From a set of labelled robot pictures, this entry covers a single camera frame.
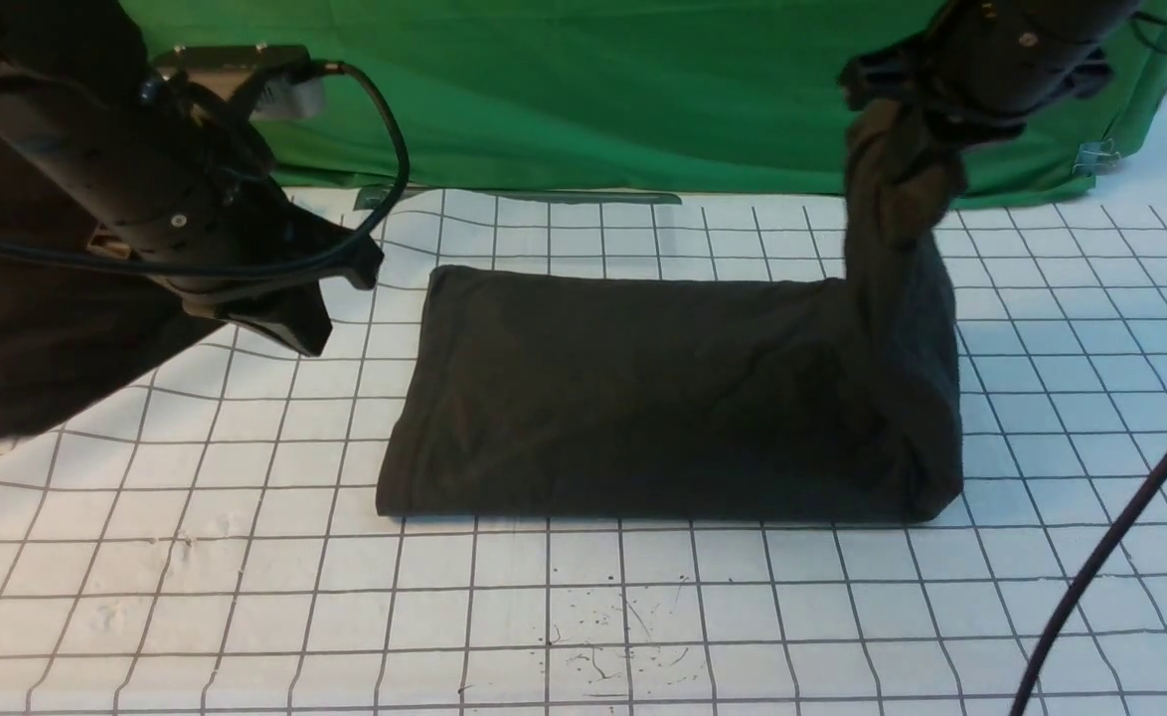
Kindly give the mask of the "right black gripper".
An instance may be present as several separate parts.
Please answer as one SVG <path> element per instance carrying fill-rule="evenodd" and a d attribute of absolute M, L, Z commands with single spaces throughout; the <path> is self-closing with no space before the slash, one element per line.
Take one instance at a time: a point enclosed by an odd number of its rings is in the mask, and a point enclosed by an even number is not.
<path fill-rule="evenodd" d="M 1023 125 L 1112 78 L 1104 41 L 1114 1 L 946 1 L 915 35 L 853 56 L 839 86 L 850 108 L 889 99 L 962 122 Z"/>

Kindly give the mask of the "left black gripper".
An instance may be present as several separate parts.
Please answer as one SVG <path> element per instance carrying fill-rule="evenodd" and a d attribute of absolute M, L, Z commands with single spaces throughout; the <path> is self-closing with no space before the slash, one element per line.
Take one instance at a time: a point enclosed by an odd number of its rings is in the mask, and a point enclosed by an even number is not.
<path fill-rule="evenodd" d="M 112 236 L 93 271 L 139 273 L 193 316 L 298 355 L 331 334 L 323 281 L 373 289 L 383 250 L 364 229 L 298 208 L 271 177 L 250 122 L 207 87 L 162 79 L 116 105 L 83 87 L 0 79 L 0 140 Z"/>

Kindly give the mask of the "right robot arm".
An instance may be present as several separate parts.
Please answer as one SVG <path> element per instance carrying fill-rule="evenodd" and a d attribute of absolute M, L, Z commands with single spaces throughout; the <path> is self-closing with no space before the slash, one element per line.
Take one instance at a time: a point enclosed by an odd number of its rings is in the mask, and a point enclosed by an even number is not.
<path fill-rule="evenodd" d="M 1112 78 L 1104 41 L 1138 1 L 946 1 L 927 27 L 853 56 L 838 85 L 851 110 L 876 99 L 918 108 L 941 128 L 1016 134 L 1053 104 Z"/>

